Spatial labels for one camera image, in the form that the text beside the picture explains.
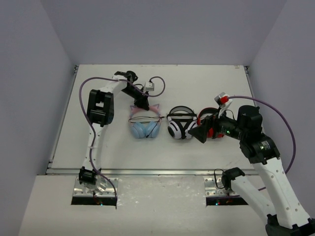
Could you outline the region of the pink and blue cat-ear headphones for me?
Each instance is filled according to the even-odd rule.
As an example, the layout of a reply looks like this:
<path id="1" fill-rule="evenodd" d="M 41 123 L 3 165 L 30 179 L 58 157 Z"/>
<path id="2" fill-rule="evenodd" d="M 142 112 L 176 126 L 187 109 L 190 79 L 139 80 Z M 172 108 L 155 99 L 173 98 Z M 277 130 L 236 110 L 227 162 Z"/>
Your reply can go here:
<path id="1" fill-rule="evenodd" d="M 157 121 L 150 121 L 147 125 L 145 125 L 144 122 L 140 121 L 132 122 L 133 116 L 135 114 L 144 111 L 145 110 L 142 108 L 130 105 L 130 115 L 128 123 L 130 126 L 131 133 L 133 137 L 136 139 L 155 138 L 159 133 L 161 120 L 163 118 L 163 116 L 160 113 L 160 104 L 149 106 L 149 111 L 154 112 L 156 114 Z"/>

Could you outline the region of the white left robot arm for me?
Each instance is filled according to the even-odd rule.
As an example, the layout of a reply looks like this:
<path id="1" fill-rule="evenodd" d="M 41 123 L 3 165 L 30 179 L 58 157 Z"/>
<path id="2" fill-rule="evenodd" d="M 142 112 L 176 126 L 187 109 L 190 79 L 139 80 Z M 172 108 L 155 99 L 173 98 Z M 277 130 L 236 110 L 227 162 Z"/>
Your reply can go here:
<path id="1" fill-rule="evenodd" d="M 149 94 L 140 90 L 134 82 L 138 76 L 133 71 L 118 71 L 111 79 L 103 77 L 91 77 L 86 79 L 79 87 L 79 103 L 83 115 L 89 125 L 89 140 L 86 157 L 79 172 L 79 182 L 96 186 L 99 178 L 106 180 L 114 190 L 117 197 L 117 189 L 114 183 L 101 173 L 101 166 L 97 164 L 100 160 L 103 138 L 108 125 L 114 118 L 114 98 L 123 92 L 134 99 L 136 107 L 149 109 Z M 106 86 L 93 89 L 89 93 L 87 108 L 84 108 L 82 90 L 84 85 L 92 80 L 106 80 Z"/>

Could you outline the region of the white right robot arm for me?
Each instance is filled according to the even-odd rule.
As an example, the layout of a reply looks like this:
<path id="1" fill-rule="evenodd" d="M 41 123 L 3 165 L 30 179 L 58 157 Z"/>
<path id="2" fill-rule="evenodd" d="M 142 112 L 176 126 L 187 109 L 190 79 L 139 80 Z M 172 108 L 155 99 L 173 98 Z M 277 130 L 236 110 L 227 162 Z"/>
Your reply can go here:
<path id="1" fill-rule="evenodd" d="M 252 164 L 269 194 L 266 198 L 248 180 L 240 168 L 222 173 L 225 190 L 234 191 L 255 211 L 265 224 L 269 236 L 313 236 L 315 220 L 305 211 L 293 191 L 283 169 L 275 142 L 262 132 L 262 115 L 259 107 L 243 105 L 236 120 L 225 115 L 207 116 L 190 131 L 193 137 L 204 143 L 210 129 L 239 140 L 243 155 Z"/>

